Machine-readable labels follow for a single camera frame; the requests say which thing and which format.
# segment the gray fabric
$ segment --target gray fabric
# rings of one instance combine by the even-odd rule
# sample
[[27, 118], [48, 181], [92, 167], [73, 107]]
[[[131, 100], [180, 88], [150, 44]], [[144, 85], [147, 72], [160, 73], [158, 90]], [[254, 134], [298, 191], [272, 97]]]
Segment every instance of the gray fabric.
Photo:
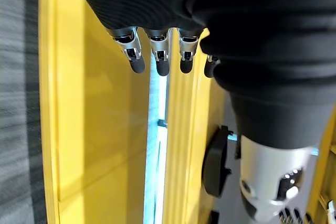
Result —
[[38, 0], [0, 0], [0, 224], [47, 223], [37, 21]]

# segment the black rubber fingertip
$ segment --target black rubber fingertip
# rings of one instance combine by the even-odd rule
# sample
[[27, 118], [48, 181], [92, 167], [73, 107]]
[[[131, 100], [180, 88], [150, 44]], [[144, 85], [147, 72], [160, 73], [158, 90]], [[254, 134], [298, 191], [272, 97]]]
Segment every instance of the black rubber fingertip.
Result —
[[190, 73], [190, 71], [193, 69], [193, 61], [181, 60], [180, 69], [182, 73]]
[[145, 70], [145, 62], [142, 57], [139, 60], [130, 60], [130, 64], [135, 73], [142, 73]]
[[157, 61], [156, 62], [156, 70], [157, 70], [157, 73], [160, 76], [167, 76], [169, 74], [169, 61], [168, 60]]
[[214, 76], [214, 68], [216, 66], [216, 62], [212, 61], [209, 62], [207, 59], [205, 60], [205, 66], [204, 66], [204, 75], [208, 78], [212, 78]]

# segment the yellow wall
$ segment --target yellow wall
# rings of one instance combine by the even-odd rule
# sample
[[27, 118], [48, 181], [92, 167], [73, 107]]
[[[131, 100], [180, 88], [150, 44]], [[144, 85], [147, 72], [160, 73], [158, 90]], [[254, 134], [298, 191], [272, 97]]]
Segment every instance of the yellow wall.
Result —
[[150, 47], [135, 74], [85, 0], [40, 0], [48, 223], [141, 223]]

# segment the robotic hand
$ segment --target robotic hand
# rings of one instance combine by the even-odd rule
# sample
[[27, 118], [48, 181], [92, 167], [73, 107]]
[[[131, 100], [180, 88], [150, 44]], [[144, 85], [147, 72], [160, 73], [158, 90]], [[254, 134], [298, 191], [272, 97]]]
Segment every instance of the robotic hand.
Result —
[[200, 42], [209, 55], [205, 72], [231, 96], [246, 210], [268, 221], [283, 209], [300, 189], [336, 101], [336, 0], [87, 1], [137, 73], [144, 70], [137, 27], [163, 76], [169, 29], [179, 30], [184, 73], [209, 29]]

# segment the black plastic bracket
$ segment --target black plastic bracket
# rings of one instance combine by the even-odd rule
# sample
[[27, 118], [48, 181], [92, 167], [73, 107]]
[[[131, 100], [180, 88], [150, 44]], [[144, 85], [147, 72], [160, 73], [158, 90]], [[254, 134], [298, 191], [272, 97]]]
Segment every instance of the black plastic bracket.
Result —
[[228, 127], [218, 128], [213, 135], [203, 159], [202, 181], [205, 191], [219, 198], [228, 175], [232, 172], [225, 168], [227, 156], [227, 137], [232, 134]]
[[211, 211], [207, 224], [218, 224], [219, 212]]

